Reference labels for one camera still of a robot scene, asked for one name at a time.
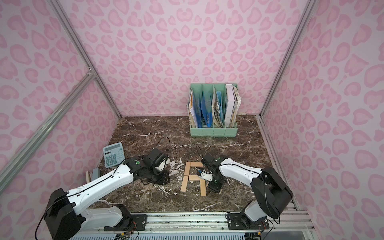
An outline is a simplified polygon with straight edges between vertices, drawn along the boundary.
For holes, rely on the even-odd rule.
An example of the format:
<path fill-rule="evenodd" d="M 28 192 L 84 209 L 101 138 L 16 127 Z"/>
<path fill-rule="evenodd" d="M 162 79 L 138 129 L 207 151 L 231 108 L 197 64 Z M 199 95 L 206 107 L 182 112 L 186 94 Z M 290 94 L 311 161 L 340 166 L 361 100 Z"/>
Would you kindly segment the wooden block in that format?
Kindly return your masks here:
<path fill-rule="evenodd" d="M 183 177 L 183 181 L 182 181 L 182 186 L 181 186 L 181 192 L 182 193 L 185 193 L 186 190 L 187 190 L 187 185 L 188 185 L 188 181 L 189 181 L 189 176 L 184 176 Z"/>
<path fill-rule="evenodd" d="M 189 165 L 190 165 L 190 168 L 199 168 L 199 169 L 204 168 L 203 163 L 199 163 L 199 162 L 189 162 Z"/>
<path fill-rule="evenodd" d="M 207 196 L 207 192 L 206 192 L 206 181 L 205 180 L 200 180 L 200 193 L 201 193 L 201 196 L 202 197 L 206 197 Z"/>
<path fill-rule="evenodd" d="M 189 176 L 189 181 L 201 181 L 203 180 L 201 177 L 199 177 L 198 175 L 190 175 Z"/>
<path fill-rule="evenodd" d="M 186 162 L 184 176 L 189 176 L 190 175 L 190 168 L 191 168 L 191 163 L 190 162 Z"/>

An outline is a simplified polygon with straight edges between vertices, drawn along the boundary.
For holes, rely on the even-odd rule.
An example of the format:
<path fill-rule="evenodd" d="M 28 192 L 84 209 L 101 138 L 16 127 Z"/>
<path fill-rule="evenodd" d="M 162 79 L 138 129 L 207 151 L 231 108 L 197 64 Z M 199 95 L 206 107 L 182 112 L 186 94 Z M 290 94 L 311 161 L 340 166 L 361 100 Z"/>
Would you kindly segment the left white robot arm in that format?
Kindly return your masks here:
<path fill-rule="evenodd" d="M 80 231 L 99 229 L 121 235 L 145 230 L 147 215 L 133 215 L 123 204 L 90 210 L 89 206 L 114 190 L 146 179 L 155 185 L 170 182 L 169 155 L 157 148 L 147 155 L 123 160 L 115 170 L 80 187 L 51 193 L 42 219 L 54 240 L 69 240 Z"/>

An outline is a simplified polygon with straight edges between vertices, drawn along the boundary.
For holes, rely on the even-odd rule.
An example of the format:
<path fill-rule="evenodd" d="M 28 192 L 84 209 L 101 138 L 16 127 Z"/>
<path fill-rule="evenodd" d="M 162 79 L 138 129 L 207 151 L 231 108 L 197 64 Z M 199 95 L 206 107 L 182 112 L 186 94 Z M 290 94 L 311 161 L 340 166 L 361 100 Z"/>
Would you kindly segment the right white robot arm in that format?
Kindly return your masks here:
<path fill-rule="evenodd" d="M 229 157 L 202 157 L 203 170 L 198 176 L 208 182 L 208 188 L 220 193 L 227 178 L 234 179 L 253 190 L 255 200 L 242 211 L 243 218 L 252 223 L 266 216 L 279 220 L 281 213 L 294 197 L 293 192 L 274 168 L 249 167 Z"/>

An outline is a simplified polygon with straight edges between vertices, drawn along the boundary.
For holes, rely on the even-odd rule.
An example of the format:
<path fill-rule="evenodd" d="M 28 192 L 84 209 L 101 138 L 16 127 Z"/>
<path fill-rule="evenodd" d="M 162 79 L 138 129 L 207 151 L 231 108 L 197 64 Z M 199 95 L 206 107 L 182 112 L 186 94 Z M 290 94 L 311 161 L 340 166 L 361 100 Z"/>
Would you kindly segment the teal desk calculator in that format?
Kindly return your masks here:
<path fill-rule="evenodd" d="M 117 166 L 125 159 L 122 143 L 115 143 L 104 147 L 103 154 L 106 168 Z"/>

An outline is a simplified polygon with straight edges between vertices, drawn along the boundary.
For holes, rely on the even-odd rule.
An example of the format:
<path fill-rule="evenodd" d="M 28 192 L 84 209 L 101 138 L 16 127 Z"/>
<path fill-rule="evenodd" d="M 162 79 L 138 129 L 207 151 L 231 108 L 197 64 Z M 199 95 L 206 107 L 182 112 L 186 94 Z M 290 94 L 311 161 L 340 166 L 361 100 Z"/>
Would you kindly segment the clear sleeve printed paper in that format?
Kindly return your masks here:
<path fill-rule="evenodd" d="M 188 114 L 189 114 L 191 127 L 197 128 L 198 127 L 198 119 L 197 119 L 197 115 L 196 115 L 195 108 L 194 108 L 194 93 L 192 90 L 190 90 L 190 96 L 189 96 L 187 108 L 188 108 Z"/>

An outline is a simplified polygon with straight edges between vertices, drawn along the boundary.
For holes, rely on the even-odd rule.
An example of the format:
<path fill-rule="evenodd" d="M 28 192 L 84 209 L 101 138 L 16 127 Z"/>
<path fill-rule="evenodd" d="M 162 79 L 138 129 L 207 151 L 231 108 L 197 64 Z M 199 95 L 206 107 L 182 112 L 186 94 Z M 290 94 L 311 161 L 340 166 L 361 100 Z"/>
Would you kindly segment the teal cream stapler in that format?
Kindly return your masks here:
<path fill-rule="evenodd" d="M 96 168 L 92 171 L 86 171 L 86 183 L 90 183 L 96 179 L 98 179 L 101 176 L 100 169 Z"/>

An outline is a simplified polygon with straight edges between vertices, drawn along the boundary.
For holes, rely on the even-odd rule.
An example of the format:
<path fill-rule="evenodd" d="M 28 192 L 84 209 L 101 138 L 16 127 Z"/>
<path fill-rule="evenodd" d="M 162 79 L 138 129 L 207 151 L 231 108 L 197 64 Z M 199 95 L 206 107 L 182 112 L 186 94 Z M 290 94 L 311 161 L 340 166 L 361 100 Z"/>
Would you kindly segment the blue plastic folders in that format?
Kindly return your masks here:
<path fill-rule="evenodd" d="M 207 91 L 202 91 L 198 107 L 198 128 L 213 127 L 212 97 Z"/>

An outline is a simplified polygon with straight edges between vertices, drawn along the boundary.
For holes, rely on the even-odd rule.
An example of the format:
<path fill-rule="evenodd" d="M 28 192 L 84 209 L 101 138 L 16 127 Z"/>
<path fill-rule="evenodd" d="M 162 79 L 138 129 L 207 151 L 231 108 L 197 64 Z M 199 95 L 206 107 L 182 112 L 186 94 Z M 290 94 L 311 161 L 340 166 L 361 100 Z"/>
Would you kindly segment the green plastic file organizer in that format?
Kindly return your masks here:
<path fill-rule="evenodd" d="M 241 97 L 236 84 L 191 84 L 187 110 L 192 137 L 235 137 Z"/>

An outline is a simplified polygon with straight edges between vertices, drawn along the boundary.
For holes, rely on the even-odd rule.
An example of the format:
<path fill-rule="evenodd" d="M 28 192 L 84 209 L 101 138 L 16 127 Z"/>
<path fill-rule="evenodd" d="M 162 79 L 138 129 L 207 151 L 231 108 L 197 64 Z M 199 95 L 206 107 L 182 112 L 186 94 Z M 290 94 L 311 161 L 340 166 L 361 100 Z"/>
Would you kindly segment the teal mesh folder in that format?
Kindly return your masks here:
<path fill-rule="evenodd" d="M 222 99 L 222 93 L 220 91 L 216 91 L 217 95 L 217 102 L 218 102 L 218 113 L 219 113 L 219 118 L 221 122 L 224 120 L 224 114 L 223 114 L 223 99 Z"/>

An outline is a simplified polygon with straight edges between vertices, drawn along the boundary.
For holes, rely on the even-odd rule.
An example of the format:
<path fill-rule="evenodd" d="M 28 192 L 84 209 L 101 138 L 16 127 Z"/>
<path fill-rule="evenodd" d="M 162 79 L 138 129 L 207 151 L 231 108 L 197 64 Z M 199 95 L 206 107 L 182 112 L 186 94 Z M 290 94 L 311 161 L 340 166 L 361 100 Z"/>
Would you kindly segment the white thick binder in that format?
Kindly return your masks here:
<path fill-rule="evenodd" d="M 227 101 L 226 101 L 226 114 L 225 114 L 225 127 L 229 128 L 231 124 L 234 105 L 236 102 L 234 88 L 232 84 L 226 84 Z"/>

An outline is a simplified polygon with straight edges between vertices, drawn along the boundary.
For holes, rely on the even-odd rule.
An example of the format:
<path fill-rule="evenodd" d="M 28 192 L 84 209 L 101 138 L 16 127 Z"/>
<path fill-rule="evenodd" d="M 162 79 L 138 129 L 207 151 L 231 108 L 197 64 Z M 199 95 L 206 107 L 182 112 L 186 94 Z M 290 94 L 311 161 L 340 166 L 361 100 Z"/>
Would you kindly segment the stack of paper magazines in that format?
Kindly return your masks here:
<path fill-rule="evenodd" d="M 231 117 L 231 121 L 230 121 L 230 128 L 235 127 L 236 117 L 237 117 L 238 110 L 239 110 L 241 102 L 242 102 L 242 98 L 240 97 L 239 90 L 235 86 L 233 86 L 233 93 L 234 93 L 234 97 L 235 97 L 235 103 L 234 103 L 233 113 L 232 113 L 232 117 Z"/>

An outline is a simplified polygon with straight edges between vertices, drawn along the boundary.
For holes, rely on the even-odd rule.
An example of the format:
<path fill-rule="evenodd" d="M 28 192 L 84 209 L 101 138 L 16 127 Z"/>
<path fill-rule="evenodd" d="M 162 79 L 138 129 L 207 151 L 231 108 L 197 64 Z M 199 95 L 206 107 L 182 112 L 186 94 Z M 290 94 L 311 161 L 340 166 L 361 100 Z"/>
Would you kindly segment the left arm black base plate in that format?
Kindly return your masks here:
<path fill-rule="evenodd" d="M 124 216 L 117 224 L 104 227 L 105 232 L 130 232 L 144 231 L 147 224 L 148 215 L 133 214 Z"/>

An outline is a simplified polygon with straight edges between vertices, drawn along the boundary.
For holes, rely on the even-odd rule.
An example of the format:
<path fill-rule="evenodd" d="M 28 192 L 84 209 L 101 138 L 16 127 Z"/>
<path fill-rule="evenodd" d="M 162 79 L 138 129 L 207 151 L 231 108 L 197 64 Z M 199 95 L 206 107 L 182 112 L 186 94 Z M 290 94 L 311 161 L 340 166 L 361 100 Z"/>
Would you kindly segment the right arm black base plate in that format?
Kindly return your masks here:
<path fill-rule="evenodd" d="M 256 230 L 263 232 L 270 229 L 270 225 L 266 217 L 259 220 L 252 221 L 244 213 L 231 213 L 226 212 L 225 218 L 227 219 L 229 230 Z"/>

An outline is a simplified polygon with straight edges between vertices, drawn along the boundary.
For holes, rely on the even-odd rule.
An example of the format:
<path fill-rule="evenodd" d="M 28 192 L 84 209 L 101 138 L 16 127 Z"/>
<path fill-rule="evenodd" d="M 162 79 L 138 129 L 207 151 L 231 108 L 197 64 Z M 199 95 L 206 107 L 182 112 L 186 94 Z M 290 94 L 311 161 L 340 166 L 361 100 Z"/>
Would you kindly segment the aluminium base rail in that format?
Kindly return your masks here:
<path fill-rule="evenodd" d="M 317 240 L 314 225 L 305 211 L 284 211 L 277 222 L 269 219 L 269 230 L 229 230 L 224 212 L 175 212 L 175 213 L 131 213 L 148 215 L 146 228 L 139 233 L 219 233 L 240 232 L 266 236 L 272 232 L 302 232 L 304 239 Z"/>

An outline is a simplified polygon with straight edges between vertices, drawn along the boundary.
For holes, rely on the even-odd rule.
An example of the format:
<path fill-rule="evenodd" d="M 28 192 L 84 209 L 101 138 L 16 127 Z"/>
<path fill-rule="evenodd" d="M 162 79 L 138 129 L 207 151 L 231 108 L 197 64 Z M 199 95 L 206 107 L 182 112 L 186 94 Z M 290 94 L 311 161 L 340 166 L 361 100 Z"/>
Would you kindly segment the left rear aluminium post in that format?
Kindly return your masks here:
<path fill-rule="evenodd" d="M 106 85 L 104 84 L 102 78 L 100 77 L 98 71 L 96 70 L 95 64 L 93 64 L 93 62 L 90 58 L 90 55 L 86 51 L 86 48 L 85 48 L 83 42 L 81 41 L 78 34 L 76 33 L 76 31 L 75 31 L 75 29 L 74 29 L 74 27 L 70 21 L 70 18 L 66 14 L 60 1 L 49 0 L 48 4 L 52 8 L 54 14 L 58 18 L 59 22 L 61 23 L 61 25 L 64 28 L 65 32 L 67 33 L 68 37 L 72 41 L 72 43 L 73 43 L 75 49 L 77 50 L 79 56 L 81 57 L 81 59 L 84 61 L 84 63 L 88 67 L 89 72 L 95 76 L 96 82 L 97 82 L 99 88 L 101 89 L 101 92 L 104 94 L 107 102 L 110 104 L 110 106 L 112 107 L 113 111 L 118 116 L 118 118 L 121 118 L 122 117 L 121 112 L 119 111 L 119 109 L 118 109 L 116 103 L 114 102 L 111 94 L 107 90 Z"/>

